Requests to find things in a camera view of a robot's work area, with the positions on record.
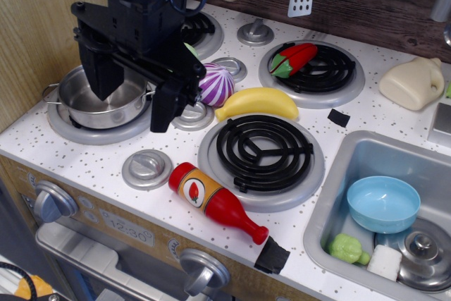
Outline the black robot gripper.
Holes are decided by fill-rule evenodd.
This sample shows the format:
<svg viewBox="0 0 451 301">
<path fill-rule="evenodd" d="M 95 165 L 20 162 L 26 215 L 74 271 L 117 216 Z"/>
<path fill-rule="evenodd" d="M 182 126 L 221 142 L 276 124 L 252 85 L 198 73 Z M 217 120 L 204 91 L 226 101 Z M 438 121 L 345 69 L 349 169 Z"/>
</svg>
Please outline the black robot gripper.
<svg viewBox="0 0 451 301">
<path fill-rule="evenodd" d="M 71 6 L 78 25 L 74 38 L 89 86 L 102 101 L 123 84 L 130 69 L 157 86 L 150 131 L 165 133 L 174 118 L 199 97 L 205 68 L 183 59 L 181 28 L 206 0 L 83 1 Z"/>
</svg>

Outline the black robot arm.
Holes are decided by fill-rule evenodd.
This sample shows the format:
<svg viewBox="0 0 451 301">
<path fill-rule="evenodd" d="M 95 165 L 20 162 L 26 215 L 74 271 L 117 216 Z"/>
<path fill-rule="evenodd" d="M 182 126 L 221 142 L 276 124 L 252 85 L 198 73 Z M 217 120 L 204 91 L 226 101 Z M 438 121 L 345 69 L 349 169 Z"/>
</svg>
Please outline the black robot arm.
<svg viewBox="0 0 451 301">
<path fill-rule="evenodd" d="M 156 86 L 150 130 L 164 133 L 200 96 L 206 69 L 185 46 L 182 26 L 206 0 L 107 0 L 75 2 L 72 14 L 79 55 L 89 85 L 107 98 L 131 70 Z"/>
</svg>

